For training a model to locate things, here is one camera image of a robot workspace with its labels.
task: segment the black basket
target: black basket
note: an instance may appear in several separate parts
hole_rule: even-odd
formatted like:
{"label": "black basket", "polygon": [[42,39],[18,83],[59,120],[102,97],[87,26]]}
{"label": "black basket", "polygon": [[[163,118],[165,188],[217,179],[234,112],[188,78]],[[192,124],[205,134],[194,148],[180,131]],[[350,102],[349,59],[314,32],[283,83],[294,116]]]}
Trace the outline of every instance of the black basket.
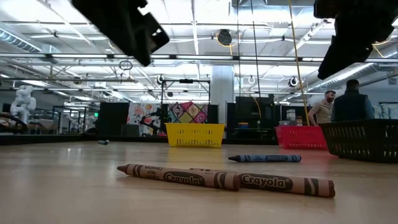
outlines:
{"label": "black basket", "polygon": [[369,162],[398,162],[398,119],[321,124],[330,154]]}

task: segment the brown crayon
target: brown crayon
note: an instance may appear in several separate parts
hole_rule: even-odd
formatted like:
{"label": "brown crayon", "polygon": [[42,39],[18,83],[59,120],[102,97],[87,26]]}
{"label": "brown crayon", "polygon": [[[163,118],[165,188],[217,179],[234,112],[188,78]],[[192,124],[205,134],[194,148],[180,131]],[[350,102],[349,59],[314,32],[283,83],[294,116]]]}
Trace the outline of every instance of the brown crayon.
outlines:
{"label": "brown crayon", "polygon": [[250,189],[288,192],[328,198],[333,198],[336,195],[335,184],[332,180],[306,177],[282,177],[269,174],[250,174],[216,169],[191,168],[190,170],[239,174],[241,176],[241,187]]}
{"label": "brown crayon", "polygon": [[226,190],[239,190],[241,185],[241,179],[238,174],[228,174],[225,172],[186,170],[139,164],[119,166],[118,170],[133,177],[164,180]]}

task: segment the black vest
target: black vest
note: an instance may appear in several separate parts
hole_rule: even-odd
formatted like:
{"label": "black vest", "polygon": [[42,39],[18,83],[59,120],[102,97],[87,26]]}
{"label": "black vest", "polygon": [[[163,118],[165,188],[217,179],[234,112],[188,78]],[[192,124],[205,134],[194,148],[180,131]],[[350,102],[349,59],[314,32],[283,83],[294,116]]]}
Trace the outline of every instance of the black vest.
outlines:
{"label": "black vest", "polygon": [[334,121],[356,121],[366,119],[365,101],[367,95],[356,90],[346,90],[343,96],[335,100]]}

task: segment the yellow basket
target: yellow basket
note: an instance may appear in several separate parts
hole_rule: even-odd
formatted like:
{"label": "yellow basket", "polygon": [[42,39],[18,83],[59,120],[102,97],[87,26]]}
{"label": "yellow basket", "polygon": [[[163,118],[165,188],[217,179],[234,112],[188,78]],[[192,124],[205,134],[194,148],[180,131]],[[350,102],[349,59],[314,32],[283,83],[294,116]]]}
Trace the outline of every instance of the yellow basket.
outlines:
{"label": "yellow basket", "polygon": [[170,146],[221,147],[223,124],[166,123]]}

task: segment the plastic basket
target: plastic basket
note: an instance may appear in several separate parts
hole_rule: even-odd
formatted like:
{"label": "plastic basket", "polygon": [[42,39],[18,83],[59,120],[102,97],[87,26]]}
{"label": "plastic basket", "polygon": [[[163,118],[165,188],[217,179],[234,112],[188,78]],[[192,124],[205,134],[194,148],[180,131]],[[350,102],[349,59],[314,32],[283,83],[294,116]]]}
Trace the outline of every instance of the plastic basket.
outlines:
{"label": "plastic basket", "polygon": [[321,124],[330,154],[360,161],[398,162],[398,119]]}
{"label": "plastic basket", "polygon": [[328,149],[321,127],[278,126],[275,130],[284,149]]}
{"label": "plastic basket", "polygon": [[221,147],[223,124],[166,123],[170,146]]}

